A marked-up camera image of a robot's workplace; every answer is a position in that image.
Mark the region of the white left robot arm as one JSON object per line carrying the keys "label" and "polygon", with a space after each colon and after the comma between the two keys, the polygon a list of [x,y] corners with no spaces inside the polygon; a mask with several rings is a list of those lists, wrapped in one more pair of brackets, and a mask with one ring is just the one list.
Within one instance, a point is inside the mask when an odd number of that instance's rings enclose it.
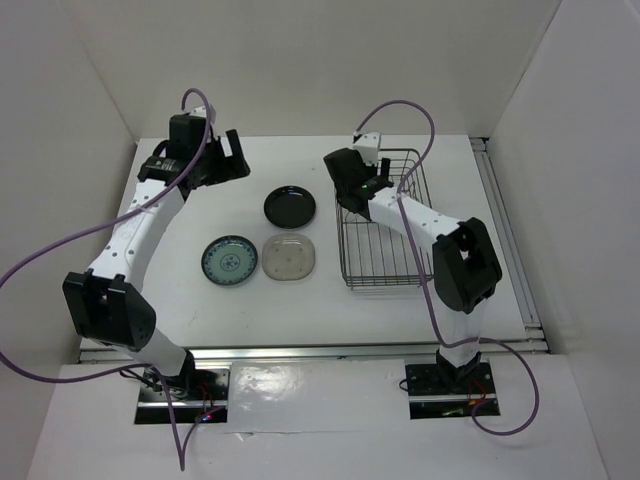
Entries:
{"label": "white left robot arm", "polygon": [[142,296],[144,278],[190,193],[249,173],[237,132],[220,138],[205,108],[172,116],[168,139],[140,167],[124,221],[84,272],[63,281],[76,333],[157,369],[163,389],[176,399],[196,390],[195,360],[157,327],[156,312]]}

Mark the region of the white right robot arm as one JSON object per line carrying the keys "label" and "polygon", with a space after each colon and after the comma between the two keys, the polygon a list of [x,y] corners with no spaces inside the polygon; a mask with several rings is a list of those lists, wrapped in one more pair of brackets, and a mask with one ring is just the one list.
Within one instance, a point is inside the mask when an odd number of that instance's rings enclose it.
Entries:
{"label": "white right robot arm", "polygon": [[397,182],[389,178],[390,163],[384,158],[377,167],[356,148],[324,157],[342,208],[403,235],[421,276],[422,254],[431,252],[431,279],[421,283],[439,343],[436,379],[444,390],[457,392],[480,363],[482,326],[502,268],[480,219],[450,217],[411,197],[409,182],[421,172],[420,161]]}

